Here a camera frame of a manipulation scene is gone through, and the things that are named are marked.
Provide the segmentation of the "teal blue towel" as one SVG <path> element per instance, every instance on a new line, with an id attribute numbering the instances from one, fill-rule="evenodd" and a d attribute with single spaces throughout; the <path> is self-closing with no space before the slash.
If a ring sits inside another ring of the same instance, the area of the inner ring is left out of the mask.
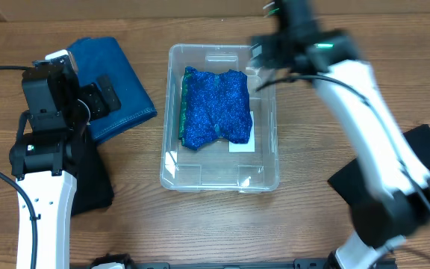
<path id="1" fill-rule="evenodd" d="M 78 66 L 79 84 L 98 84 L 106 75 L 121 102 L 121 108 L 94 120 L 89 129 L 95 143 L 101 144 L 155 117 L 157 111 L 125 53 L 113 37 L 85 37 L 67 48 Z"/>

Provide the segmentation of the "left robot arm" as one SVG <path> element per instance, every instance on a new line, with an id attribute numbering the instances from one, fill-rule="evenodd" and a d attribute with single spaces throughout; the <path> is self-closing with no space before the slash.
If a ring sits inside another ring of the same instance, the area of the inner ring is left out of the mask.
<path id="1" fill-rule="evenodd" d="M 36 61 L 22 74 L 28 110 L 21 113 L 9 153 L 20 189 L 18 268 L 68 268 L 70 219 L 78 186 L 110 184 L 90 134 L 103 117 L 101 96 L 92 84 L 81 87 L 70 52 Z"/>

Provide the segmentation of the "sparkly blue cloth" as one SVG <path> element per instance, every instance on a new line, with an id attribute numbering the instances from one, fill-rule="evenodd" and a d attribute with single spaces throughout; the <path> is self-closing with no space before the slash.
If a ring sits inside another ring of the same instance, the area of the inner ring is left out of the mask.
<path id="1" fill-rule="evenodd" d="M 182 146 L 198 150 L 220 138 L 246 144 L 252 127 L 245 73 L 230 69 L 217 74 L 185 68 L 178 130 Z"/>

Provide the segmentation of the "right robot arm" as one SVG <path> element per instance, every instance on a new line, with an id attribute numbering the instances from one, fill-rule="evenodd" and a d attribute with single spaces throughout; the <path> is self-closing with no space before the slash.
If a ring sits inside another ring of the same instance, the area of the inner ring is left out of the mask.
<path id="1" fill-rule="evenodd" d="M 309 81 L 339 120 L 364 177 L 367 198 L 351 205 L 347 241 L 321 268 L 374 268 L 430 221 L 430 171 L 408 145 L 378 89 L 371 64 L 341 29 L 325 31 L 305 0 L 273 0 L 277 31 L 252 38 L 255 66 Z"/>

